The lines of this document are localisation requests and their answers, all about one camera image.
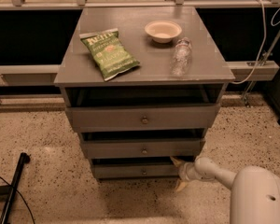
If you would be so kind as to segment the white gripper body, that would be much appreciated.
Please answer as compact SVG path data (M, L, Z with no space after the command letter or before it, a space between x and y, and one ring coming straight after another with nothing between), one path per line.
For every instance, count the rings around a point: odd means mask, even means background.
M193 162L183 162L178 171L179 177L182 181L190 182L197 179L197 173Z

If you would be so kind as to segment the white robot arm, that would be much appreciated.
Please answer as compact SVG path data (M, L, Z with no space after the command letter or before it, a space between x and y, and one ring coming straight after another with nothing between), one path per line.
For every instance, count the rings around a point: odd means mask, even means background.
M217 181L231 191L230 224L280 224L280 177L258 167L246 166L235 173L206 157L195 162L171 157L178 169L176 190L190 181Z

